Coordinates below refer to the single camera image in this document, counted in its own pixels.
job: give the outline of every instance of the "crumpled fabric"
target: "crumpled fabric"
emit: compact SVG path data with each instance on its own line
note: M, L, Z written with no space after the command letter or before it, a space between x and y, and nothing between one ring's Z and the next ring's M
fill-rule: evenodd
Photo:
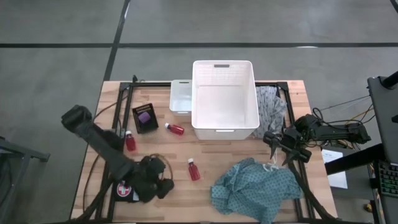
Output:
M283 200L300 198L293 173L285 168L266 171L253 158L235 164L211 186L211 203L222 214L238 212L271 224Z
M253 134L262 138L266 131L279 133L284 125L287 104L276 95L277 88L272 86L256 87L260 126Z

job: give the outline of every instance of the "small white container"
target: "small white container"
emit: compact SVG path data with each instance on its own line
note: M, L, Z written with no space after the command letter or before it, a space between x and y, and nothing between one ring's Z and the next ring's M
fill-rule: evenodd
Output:
M192 80L173 80L170 91L170 111L175 116L190 116L192 110Z
M193 63L192 126L201 140L242 140L260 125L249 61Z

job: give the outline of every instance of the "wooden tabletop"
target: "wooden tabletop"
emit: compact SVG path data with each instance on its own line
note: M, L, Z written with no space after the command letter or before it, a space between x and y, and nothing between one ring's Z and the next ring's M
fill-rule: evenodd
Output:
M289 85L294 116L299 118L311 113L304 82L301 80L285 81ZM120 82L104 82L99 98L97 112L116 102ZM134 160L152 153L164 155L172 166L175 187L164 199L154 198L149 203L117 202L114 209L114 222L256 222L255 219L232 213L222 215L213 208L210 202L210 186L220 178L231 166L242 159L253 157L259 162L269 160L270 149L261 139L248 137L243 141L199 141L193 131L190 116L173 116L169 110L170 87L140 87L134 88L131 107L152 103L158 120L159 128L147 134L137 134L132 111L129 110L128 130L131 130L137 142L137 150L125 155ZM124 103L120 119L123 120ZM115 107L106 110L97 117L95 123L103 129L112 125ZM185 128L183 136L168 132L164 123L177 124ZM335 203L326 176L325 166L320 149L308 148L312 151L310 162L305 165L311 191L326 210L336 215ZM75 203L71 218L82 213L83 189L91 166L97 153L88 147L83 170L81 173ZM187 167L187 159L194 158L201 179L191 181ZM281 165L285 154L278 149L277 163ZM104 160L99 159L87 188L87 207L100 189ZM166 169L165 176L170 175ZM104 216L108 211L109 191L104 203ZM306 213L304 199L303 212ZM293 200L282 202L275 222L296 221Z

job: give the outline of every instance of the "gray floor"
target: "gray floor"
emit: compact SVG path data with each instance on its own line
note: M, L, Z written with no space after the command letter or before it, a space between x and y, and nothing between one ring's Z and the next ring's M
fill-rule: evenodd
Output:
M0 2L0 44L111 43L123 0ZM388 0L132 1L121 42L394 42L398 14ZM110 49L1 49L0 136L51 153L32 161L12 221L60 222L72 207L86 144L60 117L75 104L94 111ZM390 75L398 48L119 49L111 80L189 79L195 60L250 60L258 80L305 80L312 107L368 94L367 77ZM362 101L325 111L348 119ZM380 142L375 120L367 125ZM362 200L335 197L339 217L370 221Z

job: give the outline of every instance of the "small red bottle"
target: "small red bottle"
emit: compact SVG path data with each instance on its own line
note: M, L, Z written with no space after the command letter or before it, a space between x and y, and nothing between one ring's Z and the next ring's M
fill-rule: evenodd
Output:
M180 126L169 123L165 123L164 126L174 134L182 135L184 133L184 129L181 128Z
M200 179L200 174L199 174L199 170L198 167L193 163L193 159L189 159L188 160L188 170L189 173L191 174L191 179L192 180L199 180Z
M134 140L131 131L126 131L126 146L130 152L136 150L136 140Z

